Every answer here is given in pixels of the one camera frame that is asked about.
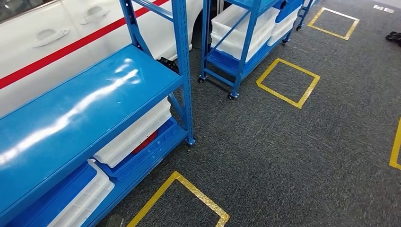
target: blue shelf board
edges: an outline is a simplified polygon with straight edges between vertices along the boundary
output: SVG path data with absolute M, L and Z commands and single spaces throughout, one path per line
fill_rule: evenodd
M 227 2 L 240 6 L 244 9 L 252 9 L 253 0 L 226 0 Z M 258 8 L 258 16 L 270 9 L 274 4 L 280 0 L 261 0 L 261 4 Z
M 84 222 L 83 227 L 95 226 L 101 221 L 135 186 L 137 186 L 175 147 L 187 136 L 179 124 L 171 130 L 177 133 L 167 141 L 159 152 L 152 154 L 136 167 L 122 181 L 111 178 L 114 183 L 113 190 L 107 195 L 102 203 L 93 211 L 91 216 Z
M 259 63 L 266 58 L 266 56 L 276 47 L 282 40 L 287 36 L 288 31 L 285 33 L 275 44 L 272 46 L 268 46 L 267 42 L 255 53 L 255 55 L 244 65 L 241 80 L 245 79 L 249 73 L 251 73 Z M 238 65 L 239 60 L 234 58 L 233 56 L 221 52 L 219 50 L 213 50 L 210 53 L 210 56 L 207 58 L 207 61 L 212 63 L 217 68 L 223 70 L 224 72 L 228 73 L 229 75 L 236 77 L 239 75 L 238 72 Z
M 182 83 L 129 45 L 0 118 L 0 226 Z

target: plastic storage bin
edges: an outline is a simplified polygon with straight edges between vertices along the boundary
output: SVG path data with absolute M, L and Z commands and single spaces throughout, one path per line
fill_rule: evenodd
M 167 97 L 130 125 L 93 157 L 114 168 L 171 117 Z
M 234 26 L 234 24 L 246 13 L 244 8 L 236 5 L 231 5 L 221 14 L 212 19 L 213 30 L 211 33 L 212 44 L 214 47 L 224 37 L 224 35 Z M 263 13 L 256 22 L 249 51 L 246 57 L 248 61 L 255 52 L 266 42 L 270 37 L 271 29 L 274 27 L 274 21 L 279 10 L 270 8 Z M 236 59 L 241 59 L 241 53 L 244 46 L 246 31 L 249 24 L 248 15 L 241 23 L 227 36 L 226 39 L 217 47 L 217 50 L 226 52 Z
M 273 28 L 274 28 L 273 26 L 270 27 L 269 30 L 265 32 L 264 36 L 260 37 L 259 40 L 256 40 L 254 43 L 251 43 L 249 45 L 248 54 L 246 56 L 245 62 L 248 62 L 255 55 L 255 53 L 266 43 L 266 41 L 271 36 L 271 32 L 272 32 Z M 215 36 L 213 33 L 210 35 L 212 37 L 212 45 L 211 46 L 213 47 L 221 40 L 221 37 Z M 226 42 L 226 41 L 223 41 L 217 47 L 217 49 L 219 51 L 223 51 L 238 60 L 241 59 L 242 48 L 243 48 L 243 45 L 239 46 L 239 45 L 235 45 L 235 44 L 232 44 L 231 42 Z
M 294 11 L 298 13 L 300 7 L 302 6 L 303 0 L 287 0 L 286 5 L 281 9 L 282 1 L 277 2 L 273 7 L 280 10 L 280 13 L 276 17 L 276 23 L 288 18 L 290 14 Z
M 78 195 L 57 215 L 48 227 L 79 227 L 114 188 L 109 177 L 92 161 L 97 174 Z
M 268 46 L 274 45 L 283 35 L 289 32 L 296 19 L 298 18 L 298 11 L 301 9 L 301 5 L 298 6 L 291 14 L 289 14 L 285 19 L 281 22 L 276 23 L 274 29 L 271 32 L 271 38 L 267 42 Z
M 130 153 L 114 168 L 110 168 L 108 165 L 102 163 L 97 164 L 107 175 L 121 181 L 132 171 L 135 171 L 136 168 L 148 157 L 157 156 L 158 152 L 163 151 L 163 145 L 177 133 L 176 125 L 177 121 L 174 118 L 170 118 L 158 129 L 157 137 L 151 143 L 136 155 Z
M 79 227 L 113 187 L 99 167 L 86 162 L 20 213 L 7 227 Z

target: yellow floor tape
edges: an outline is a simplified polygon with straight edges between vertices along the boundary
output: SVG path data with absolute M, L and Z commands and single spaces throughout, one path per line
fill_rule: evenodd
M 401 170 L 401 165 L 397 163 L 398 161 L 398 153 L 401 147 L 401 118 L 398 121 L 398 128 L 397 132 L 395 133 L 394 138 L 394 145 L 392 146 L 391 156 L 390 156 L 390 163 L 391 167 L 397 168 Z
M 308 74 L 308 75 L 310 75 L 310 76 L 312 76 L 312 77 L 314 78 L 314 79 L 312 80 L 311 84 L 309 85 L 308 89 L 306 89 L 305 93 L 302 95 L 301 99 L 299 99 L 298 102 L 292 101 L 291 99 L 289 99 L 289 98 L 287 98 L 287 97 L 285 97 L 285 96 L 279 94 L 279 93 L 276 92 L 276 91 L 273 91 L 272 89 L 270 89 L 270 88 L 268 88 L 267 86 L 265 86 L 265 85 L 262 84 L 263 80 L 267 77 L 267 75 L 273 70 L 273 68 L 274 68 L 279 62 L 281 62 L 281 63 L 283 63 L 283 64 L 286 64 L 286 65 L 288 65 L 288 66 L 291 66 L 292 68 L 297 69 L 297 70 L 299 70 L 299 71 L 301 71 L 301 72 L 303 72 L 303 73 L 306 73 L 306 74 Z M 318 76 L 318 75 L 316 75 L 316 74 L 314 74 L 314 73 L 312 73 L 312 72 L 309 72 L 308 70 L 305 70 L 305 69 L 303 69 L 303 68 L 301 68 L 301 67 L 299 67 L 299 66 L 297 66 L 297 65 L 294 65 L 294 64 L 292 64 L 292 63 L 290 63 L 290 62 L 288 62 L 288 61 L 285 61 L 285 60 L 283 60 L 283 59 L 281 59 L 281 58 L 277 58 L 277 59 L 274 60 L 274 62 L 266 69 L 266 71 L 261 75 L 261 77 L 259 77 L 259 79 L 256 81 L 256 84 L 257 84 L 260 88 L 262 88 L 263 90 L 265 90 L 265 91 L 267 91 L 267 92 L 269 92 L 269 93 L 272 93 L 274 96 L 276 96 L 276 97 L 278 97 L 278 98 L 280 98 L 280 99 L 282 99 L 282 100 L 284 100 L 284 101 L 290 103 L 291 105 L 294 105 L 294 106 L 298 107 L 299 109 L 301 109 L 302 106 L 304 105 L 305 101 L 308 99 L 308 97 L 309 97 L 310 94 L 312 93 L 312 91 L 313 91 L 314 87 L 316 86 L 317 82 L 319 81 L 319 79 L 320 79 L 320 76 Z
M 167 190 L 168 187 L 173 183 L 174 180 L 178 180 L 182 183 L 189 191 L 191 191 L 198 199 L 200 199 L 203 203 L 205 203 L 210 209 L 212 209 L 217 215 L 219 215 L 220 220 L 217 222 L 216 227 L 223 227 L 230 216 L 221 209 L 217 204 L 215 204 L 211 199 L 209 199 L 205 194 L 203 194 L 199 189 L 197 189 L 191 182 L 185 179 L 181 174 L 177 171 L 174 171 L 171 176 L 162 184 L 162 186 L 158 189 L 158 191 L 150 198 L 150 200 L 143 206 L 143 208 L 139 211 L 139 213 L 132 219 L 132 221 L 127 225 L 127 227 L 136 226 L 142 218 L 146 215 L 146 213 L 152 208 L 152 206 L 156 203 L 160 196 Z
M 354 20 L 354 23 L 352 23 L 351 28 L 349 28 L 349 30 L 348 30 L 348 32 L 347 32 L 347 34 L 346 34 L 345 36 L 342 36 L 342 35 L 339 35 L 339 34 L 336 34 L 336 33 L 333 33 L 333 32 L 330 32 L 330 31 L 327 31 L 327 30 L 324 30 L 324 29 L 322 29 L 322 28 L 319 28 L 319 27 L 314 26 L 314 23 L 316 22 L 316 20 L 320 17 L 320 15 L 321 15 L 324 11 L 328 11 L 328 12 L 331 12 L 331 13 L 335 13 L 335 14 L 337 14 L 337 15 L 340 15 L 340 16 L 343 16 L 343 17 L 346 17 L 346 18 L 349 18 L 349 19 Z M 331 10 L 331 9 L 328 9 L 328 8 L 325 8 L 325 7 L 322 7 L 322 8 L 320 9 L 320 11 L 316 14 L 316 16 L 311 20 L 311 22 L 309 22 L 308 26 L 309 26 L 309 27 L 312 27 L 312 28 L 314 28 L 314 29 L 317 29 L 317 30 L 319 30 L 319 31 L 321 31 L 321 32 L 325 32 L 325 33 L 327 33 L 327 34 L 333 35 L 333 36 L 335 36 L 335 37 L 338 37 L 338 38 L 341 38 L 341 39 L 345 39 L 345 40 L 349 40 L 349 37 L 350 37 L 351 34 L 354 32 L 354 30 L 355 30 L 355 28 L 357 27 L 358 23 L 359 23 L 359 19 L 358 19 L 358 18 L 351 17 L 351 16 L 348 16 L 348 15 L 339 13 L 339 12 L 337 12 L 337 11 L 334 11 L 334 10 Z

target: blue metal shelf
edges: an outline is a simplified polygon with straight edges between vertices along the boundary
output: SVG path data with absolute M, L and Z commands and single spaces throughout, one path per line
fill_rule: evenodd
M 0 118 L 0 226 L 36 202 L 166 96 L 183 125 L 115 187 L 84 226 L 95 225 L 184 139 L 193 139 L 185 0 L 170 13 L 134 0 L 174 24 L 179 74 L 155 61 L 139 33 L 132 1 L 120 0 L 132 44 Z M 173 91 L 180 88 L 182 104 Z
M 305 17 L 308 15 L 309 10 L 311 9 L 312 6 L 316 5 L 316 3 L 317 3 L 318 1 L 319 1 L 319 0 L 315 0 L 315 1 L 313 2 L 313 0 L 310 0 L 307 6 L 303 6 L 303 5 L 302 5 L 302 7 L 301 7 L 301 9 L 300 9 L 300 11 L 299 11 L 299 14 L 298 14 L 298 17 L 301 18 L 301 21 L 299 22 L 298 26 L 296 27 L 296 30 L 297 30 L 297 31 L 298 31 L 299 29 L 302 28 L 302 26 L 304 25 Z
M 251 73 L 259 63 L 266 58 L 266 56 L 278 45 L 282 42 L 282 40 L 290 33 L 291 31 L 287 32 L 283 35 L 275 44 L 272 46 L 268 46 L 266 43 L 255 53 L 255 55 L 245 63 L 242 72 L 238 72 L 239 60 L 234 58 L 233 56 L 221 52 L 219 50 L 214 50 L 210 53 L 210 56 L 207 58 L 208 62 L 212 63 L 219 69 L 223 70 L 224 72 L 228 73 L 231 76 L 238 75 L 241 73 L 242 77 L 241 80 L 245 79 L 249 73 Z
M 138 171 L 133 171 L 127 175 L 122 181 L 112 179 L 114 183 L 113 190 L 97 207 L 92 215 L 85 221 L 82 226 L 94 226 L 107 213 L 109 213 L 115 205 L 117 205 L 136 185 L 138 185 L 145 176 L 147 176 L 188 134 L 179 125 L 175 125 L 170 130 L 176 130 L 177 133 L 166 142 L 158 152 L 145 159 L 138 167 Z
M 182 83 L 129 45 L 1 118 L 0 179 L 18 186 L 0 187 L 7 195 L 0 219 L 39 198 Z
M 246 78 L 249 75 L 249 73 L 269 54 L 269 52 L 277 45 L 277 43 L 283 42 L 285 44 L 286 42 L 288 42 L 292 30 L 286 33 L 286 35 L 282 37 L 283 40 L 277 41 L 273 46 L 267 46 L 266 45 L 267 43 L 265 43 L 265 45 L 263 45 L 248 62 L 245 62 L 249 46 L 251 43 L 253 30 L 256 25 L 258 17 L 276 4 L 279 5 L 280 9 L 285 9 L 284 0 L 227 0 L 227 2 L 243 7 L 248 11 L 239 19 L 238 22 L 236 22 L 232 26 L 232 28 L 224 35 L 224 37 L 222 37 L 222 39 L 213 48 L 210 48 L 208 37 L 209 37 L 211 0 L 203 1 L 204 10 L 203 10 L 203 23 L 202 23 L 202 65 L 201 65 L 202 71 L 201 74 L 199 75 L 198 81 L 202 83 L 204 80 L 206 80 L 207 74 L 213 76 L 222 81 L 223 83 L 232 87 L 231 92 L 228 94 L 228 98 L 234 99 L 239 97 L 238 90 L 242 80 Z M 249 24 L 245 35 L 244 45 L 240 60 L 237 60 L 226 53 L 218 51 L 217 50 L 218 46 L 248 14 L 250 14 Z M 208 63 L 212 63 L 217 68 L 220 68 L 221 70 L 233 76 L 234 82 L 213 72 L 211 69 L 208 68 Z

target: red object in bin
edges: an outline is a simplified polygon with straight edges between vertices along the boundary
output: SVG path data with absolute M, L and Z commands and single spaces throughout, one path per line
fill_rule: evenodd
M 144 149 L 149 143 L 151 143 L 155 138 L 157 137 L 157 130 L 152 133 L 152 135 L 150 135 L 149 137 L 146 138 L 146 140 L 144 140 L 141 144 L 139 144 L 139 146 L 137 148 L 135 148 L 132 153 L 134 155 L 138 154 L 138 152 L 140 152 L 142 149 Z

